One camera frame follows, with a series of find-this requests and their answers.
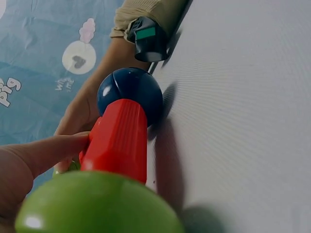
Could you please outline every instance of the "blue blanket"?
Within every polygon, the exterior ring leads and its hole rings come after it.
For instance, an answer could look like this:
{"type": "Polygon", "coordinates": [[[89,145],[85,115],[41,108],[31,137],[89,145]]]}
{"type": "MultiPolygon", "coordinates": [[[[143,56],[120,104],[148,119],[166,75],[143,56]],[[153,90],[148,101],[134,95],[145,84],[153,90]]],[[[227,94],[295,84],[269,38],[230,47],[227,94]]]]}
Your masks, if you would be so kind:
{"type": "Polygon", "coordinates": [[[0,0],[0,145],[53,135],[104,55],[122,2],[0,0]]]}

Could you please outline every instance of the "ribbed red plastic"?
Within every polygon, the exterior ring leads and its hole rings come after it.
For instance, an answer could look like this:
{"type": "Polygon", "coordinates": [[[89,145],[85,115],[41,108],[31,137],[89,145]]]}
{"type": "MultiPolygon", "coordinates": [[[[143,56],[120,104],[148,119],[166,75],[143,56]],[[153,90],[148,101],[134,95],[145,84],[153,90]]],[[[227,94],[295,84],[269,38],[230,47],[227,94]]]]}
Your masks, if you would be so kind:
{"type": "Polygon", "coordinates": [[[80,162],[81,170],[109,171],[146,183],[147,118],[142,107],[126,99],[108,105],[80,162]]]}

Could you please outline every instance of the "beige sleeve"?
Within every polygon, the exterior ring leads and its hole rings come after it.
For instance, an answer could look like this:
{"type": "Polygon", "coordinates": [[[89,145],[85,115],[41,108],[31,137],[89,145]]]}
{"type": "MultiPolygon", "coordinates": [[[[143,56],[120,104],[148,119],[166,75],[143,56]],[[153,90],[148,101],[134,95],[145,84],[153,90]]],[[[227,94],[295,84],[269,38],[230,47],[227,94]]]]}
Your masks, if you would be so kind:
{"type": "Polygon", "coordinates": [[[188,0],[125,0],[116,10],[115,26],[110,37],[127,38],[127,33],[140,16],[155,20],[171,37],[188,0]]]}

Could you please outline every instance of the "navy blue ball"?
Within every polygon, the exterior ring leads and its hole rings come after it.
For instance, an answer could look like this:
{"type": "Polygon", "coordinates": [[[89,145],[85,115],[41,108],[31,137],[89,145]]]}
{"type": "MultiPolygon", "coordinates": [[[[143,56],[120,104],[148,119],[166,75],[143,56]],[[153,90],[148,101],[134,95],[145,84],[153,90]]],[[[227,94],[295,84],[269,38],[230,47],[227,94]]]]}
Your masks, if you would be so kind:
{"type": "Polygon", "coordinates": [[[120,99],[139,103],[147,116],[148,126],[161,116],[161,89],[154,77],[142,69],[118,69],[104,79],[97,93],[97,106],[101,116],[109,104],[120,99]]]}

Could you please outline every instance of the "skin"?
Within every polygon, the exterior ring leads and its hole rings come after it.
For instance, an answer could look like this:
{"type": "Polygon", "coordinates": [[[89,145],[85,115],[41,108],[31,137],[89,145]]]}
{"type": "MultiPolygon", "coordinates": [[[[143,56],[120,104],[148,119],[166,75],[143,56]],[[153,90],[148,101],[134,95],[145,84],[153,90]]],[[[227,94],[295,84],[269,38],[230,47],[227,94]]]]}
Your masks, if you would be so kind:
{"type": "Polygon", "coordinates": [[[88,133],[59,135],[27,144],[0,146],[0,232],[13,223],[34,179],[87,146],[88,133]]]}
{"type": "MultiPolygon", "coordinates": [[[[72,135],[90,131],[99,117],[96,95],[105,77],[113,71],[124,67],[137,67],[148,70],[150,63],[135,59],[135,45],[123,37],[112,38],[111,43],[95,72],[86,80],[76,97],[66,109],[55,135],[72,135]]],[[[55,166],[59,172],[65,172],[72,160],[67,158],[55,166]]]]}

